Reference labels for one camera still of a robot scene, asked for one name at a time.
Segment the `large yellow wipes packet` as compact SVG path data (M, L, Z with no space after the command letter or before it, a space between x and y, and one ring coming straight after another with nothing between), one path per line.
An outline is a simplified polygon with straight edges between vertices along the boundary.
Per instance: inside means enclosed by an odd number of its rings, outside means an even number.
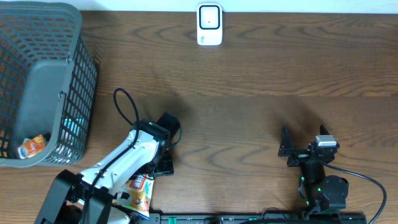
M151 179L148 174L134 175L132 180L128 180L116 192L113 203L127 211L128 214L148 220L153 185L154 179Z

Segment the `orange tissue pack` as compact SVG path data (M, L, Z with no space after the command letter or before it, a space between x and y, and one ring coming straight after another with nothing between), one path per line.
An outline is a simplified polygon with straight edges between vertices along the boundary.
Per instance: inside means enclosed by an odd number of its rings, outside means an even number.
M38 135L32 139L24 139L23 144L17 148L19 159L28 159L41 153L47 145L47 140L43 135Z

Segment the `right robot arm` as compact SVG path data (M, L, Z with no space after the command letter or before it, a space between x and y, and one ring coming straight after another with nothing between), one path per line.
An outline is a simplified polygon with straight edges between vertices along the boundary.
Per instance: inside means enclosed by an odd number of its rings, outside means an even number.
M298 191L308 202L309 213L338 212L346 208L348 181L325 173L325 166L335 159L339 148L324 125L320 126L320 134L306 149L294 148L288 129L282 129L278 156L287 158L287 166L300 168Z

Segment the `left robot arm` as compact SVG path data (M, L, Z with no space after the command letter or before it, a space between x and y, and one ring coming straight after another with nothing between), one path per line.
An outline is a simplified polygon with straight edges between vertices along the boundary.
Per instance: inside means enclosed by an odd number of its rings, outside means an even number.
M164 113L158 121L143 119L133 124L126 139L103 160L75 174L65 169L51 184L36 223L107 223L130 221L113 207L113 198L133 176L172 175L169 149L180 121Z

